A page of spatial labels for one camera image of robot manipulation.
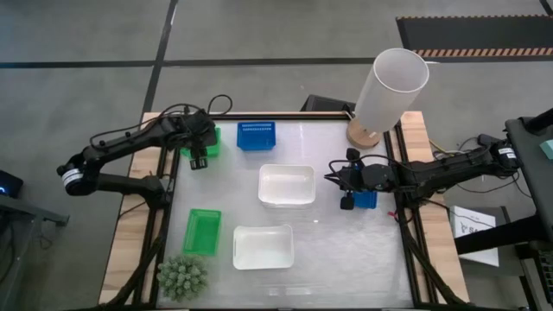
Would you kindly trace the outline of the black hazard striped floor mat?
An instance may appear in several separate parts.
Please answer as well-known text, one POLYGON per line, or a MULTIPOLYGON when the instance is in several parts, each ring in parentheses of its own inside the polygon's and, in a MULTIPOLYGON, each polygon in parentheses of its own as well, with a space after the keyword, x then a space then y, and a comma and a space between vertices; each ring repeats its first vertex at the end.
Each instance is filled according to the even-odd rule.
POLYGON ((553 58, 553 16, 400 16, 401 42, 423 58, 553 58))

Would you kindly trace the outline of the dark device with blue light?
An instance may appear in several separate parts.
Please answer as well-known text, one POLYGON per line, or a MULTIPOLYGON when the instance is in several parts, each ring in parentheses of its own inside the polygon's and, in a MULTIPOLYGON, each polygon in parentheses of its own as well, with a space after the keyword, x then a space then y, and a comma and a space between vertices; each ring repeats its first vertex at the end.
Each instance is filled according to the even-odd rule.
POLYGON ((22 190, 23 180, 0 170, 0 195, 17 199, 22 190))

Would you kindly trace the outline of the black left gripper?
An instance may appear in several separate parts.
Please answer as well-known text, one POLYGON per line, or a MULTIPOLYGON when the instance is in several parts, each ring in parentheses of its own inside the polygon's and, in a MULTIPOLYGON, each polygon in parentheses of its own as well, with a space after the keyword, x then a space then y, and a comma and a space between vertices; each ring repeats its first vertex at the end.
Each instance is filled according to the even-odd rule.
MULTIPOLYGON (((194 144, 201 144, 205 147, 213 146, 218 142, 215 123, 209 114, 200 109, 196 112, 185 112, 183 115, 185 126, 185 140, 183 146, 190 148, 194 144)), ((202 169, 207 167, 207 150, 198 151, 190 149, 191 169, 202 169)))

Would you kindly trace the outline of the black aluminium table frame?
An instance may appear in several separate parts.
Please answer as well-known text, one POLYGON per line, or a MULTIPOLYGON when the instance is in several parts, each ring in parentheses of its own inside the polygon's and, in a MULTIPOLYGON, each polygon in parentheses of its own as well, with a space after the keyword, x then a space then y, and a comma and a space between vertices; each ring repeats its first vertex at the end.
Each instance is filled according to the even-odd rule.
MULTIPOLYGON (((343 111, 316 111, 316 112, 244 112, 232 113, 240 121, 248 117, 262 117, 278 120, 342 120, 346 119, 343 111)), ((430 162, 433 160, 432 151, 437 146, 428 137, 423 114, 420 111, 407 111, 400 118, 400 128, 392 130, 395 137, 390 139, 393 154, 404 160, 430 162)), ((176 160, 172 152, 163 151, 158 147, 148 148, 132 156, 129 176, 142 178, 149 172, 159 169, 163 174, 170 173, 176 167, 176 160)), ((432 201, 418 211, 415 219, 410 223, 411 234, 418 239, 419 246, 424 248, 437 273, 442 280, 463 301, 469 296, 465 277, 461 270, 460 259, 454 247, 454 235, 448 222, 447 211, 438 206, 444 202, 440 194, 432 197, 432 201)), ((149 247, 151 242, 146 238, 149 234, 158 235, 163 211, 149 213, 146 206, 140 204, 136 195, 122 198, 121 210, 130 211, 129 219, 120 219, 117 222, 110 256, 102 289, 99 294, 99 304, 107 303, 115 297, 118 291, 130 278, 133 270, 138 266, 142 256, 142 248, 149 247)))

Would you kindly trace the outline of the green slotted plastic basket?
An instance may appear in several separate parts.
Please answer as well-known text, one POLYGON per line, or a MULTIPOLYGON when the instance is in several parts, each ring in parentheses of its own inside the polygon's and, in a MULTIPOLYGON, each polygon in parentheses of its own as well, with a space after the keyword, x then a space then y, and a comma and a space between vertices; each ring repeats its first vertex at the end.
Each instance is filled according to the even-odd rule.
POLYGON ((185 254, 215 256, 219 246, 222 213, 219 210, 191 209, 183 240, 185 254))
MULTIPOLYGON (((219 155, 219 148, 221 143, 221 128, 219 126, 215 127, 216 134, 216 143, 214 145, 207 146, 207 158, 214 158, 219 155)), ((190 157, 191 153, 189 149, 183 148, 180 149, 182 156, 190 157)))

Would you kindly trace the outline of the green artificial succulent plant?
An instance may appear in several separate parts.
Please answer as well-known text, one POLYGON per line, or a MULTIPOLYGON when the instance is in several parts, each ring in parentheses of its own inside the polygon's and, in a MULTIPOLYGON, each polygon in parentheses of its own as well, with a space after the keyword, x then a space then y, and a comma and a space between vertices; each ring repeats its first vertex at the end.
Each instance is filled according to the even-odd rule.
POLYGON ((156 280, 163 296, 171 301, 193 300, 207 288, 207 265, 199 256, 169 257, 157 268, 156 280))

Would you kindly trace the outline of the blue slotted plastic basket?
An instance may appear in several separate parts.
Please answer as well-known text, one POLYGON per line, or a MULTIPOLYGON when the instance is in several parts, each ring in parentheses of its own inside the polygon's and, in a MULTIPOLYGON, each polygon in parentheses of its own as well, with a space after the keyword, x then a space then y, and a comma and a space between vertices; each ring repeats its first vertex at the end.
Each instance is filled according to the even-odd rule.
POLYGON ((375 209, 377 206, 378 195, 375 191, 369 190, 362 181, 361 169, 365 165, 363 162, 355 162, 353 169, 355 170, 353 177, 353 185, 355 190, 353 192, 353 203, 355 207, 364 209, 375 209))
POLYGON ((276 146, 274 122, 241 122, 237 126, 237 146, 243 151, 265 151, 276 146))

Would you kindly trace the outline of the dark side cart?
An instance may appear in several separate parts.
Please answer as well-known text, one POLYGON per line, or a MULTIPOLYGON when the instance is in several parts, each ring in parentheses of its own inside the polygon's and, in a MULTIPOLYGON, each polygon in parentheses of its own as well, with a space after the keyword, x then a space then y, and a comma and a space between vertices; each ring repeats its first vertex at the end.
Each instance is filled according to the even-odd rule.
POLYGON ((553 305, 553 161, 539 147, 540 143, 553 139, 553 108, 536 117, 507 120, 505 129, 536 213, 457 238, 456 250, 465 254, 513 245, 519 258, 534 261, 546 299, 553 305))

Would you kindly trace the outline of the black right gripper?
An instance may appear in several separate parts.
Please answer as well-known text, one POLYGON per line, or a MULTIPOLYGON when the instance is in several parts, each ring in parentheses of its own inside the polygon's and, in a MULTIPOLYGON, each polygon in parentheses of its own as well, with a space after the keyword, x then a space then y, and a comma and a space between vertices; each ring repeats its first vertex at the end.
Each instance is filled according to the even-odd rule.
MULTIPOLYGON (((350 163, 358 162, 360 152, 355 148, 348 148, 346 159, 350 163)), ((397 187, 397 181, 391 167, 381 164, 372 164, 363 168, 357 166, 343 167, 338 172, 338 176, 340 183, 354 192, 391 192, 397 187)), ((353 210, 354 197, 352 193, 346 193, 340 199, 340 208, 342 210, 353 210)))

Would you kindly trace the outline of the white lamp with wooden base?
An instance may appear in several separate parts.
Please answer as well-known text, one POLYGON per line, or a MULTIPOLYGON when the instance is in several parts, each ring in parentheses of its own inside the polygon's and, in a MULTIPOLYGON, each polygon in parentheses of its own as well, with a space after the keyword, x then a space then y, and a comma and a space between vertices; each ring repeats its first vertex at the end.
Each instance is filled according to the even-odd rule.
POLYGON ((370 149, 392 129, 429 81, 429 67, 418 54, 391 48, 372 64, 346 130, 356 148, 370 149))

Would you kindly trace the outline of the large white plastic basket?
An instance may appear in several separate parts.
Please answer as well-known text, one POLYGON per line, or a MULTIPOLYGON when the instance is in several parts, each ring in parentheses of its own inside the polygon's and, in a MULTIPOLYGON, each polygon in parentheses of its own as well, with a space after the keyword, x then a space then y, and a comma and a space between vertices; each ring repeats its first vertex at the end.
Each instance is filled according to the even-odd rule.
POLYGON ((287 269, 294 261, 290 225, 237 226, 234 229, 232 264, 237 270, 287 269))

